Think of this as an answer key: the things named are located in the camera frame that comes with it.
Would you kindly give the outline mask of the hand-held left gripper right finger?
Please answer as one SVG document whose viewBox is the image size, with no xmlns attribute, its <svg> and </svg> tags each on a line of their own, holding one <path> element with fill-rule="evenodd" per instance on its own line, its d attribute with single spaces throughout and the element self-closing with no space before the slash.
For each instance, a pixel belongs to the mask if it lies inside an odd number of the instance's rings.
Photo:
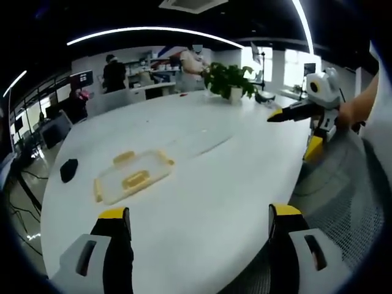
<svg viewBox="0 0 392 294">
<path fill-rule="evenodd" d="M 297 208 L 269 205 L 270 293 L 337 293 L 351 276 L 342 251 Z"/>
</svg>

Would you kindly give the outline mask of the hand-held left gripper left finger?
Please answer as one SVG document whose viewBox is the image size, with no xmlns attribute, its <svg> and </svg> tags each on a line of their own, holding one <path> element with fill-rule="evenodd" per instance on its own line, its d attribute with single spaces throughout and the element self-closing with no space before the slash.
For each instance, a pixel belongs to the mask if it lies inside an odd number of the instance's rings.
<svg viewBox="0 0 392 294">
<path fill-rule="evenodd" d="M 131 241 L 129 209 L 106 210 L 60 256 L 50 281 L 60 293 L 133 293 Z"/>
</svg>

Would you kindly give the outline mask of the person's right hand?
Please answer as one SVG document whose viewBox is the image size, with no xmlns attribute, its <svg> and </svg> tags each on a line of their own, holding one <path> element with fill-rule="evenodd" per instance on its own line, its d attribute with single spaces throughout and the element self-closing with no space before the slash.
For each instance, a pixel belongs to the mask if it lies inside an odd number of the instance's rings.
<svg viewBox="0 0 392 294">
<path fill-rule="evenodd" d="M 351 129 L 355 133 L 359 133 L 361 127 L 363 127 L 365 123 L 363 121 L 357 122 L 355 121 L 353 107 L 351 103 L 344 102 L 340 105 L 337 119 L 336 119 L 336 127 L 339 130 L 349 130 Z"/>
</svg>

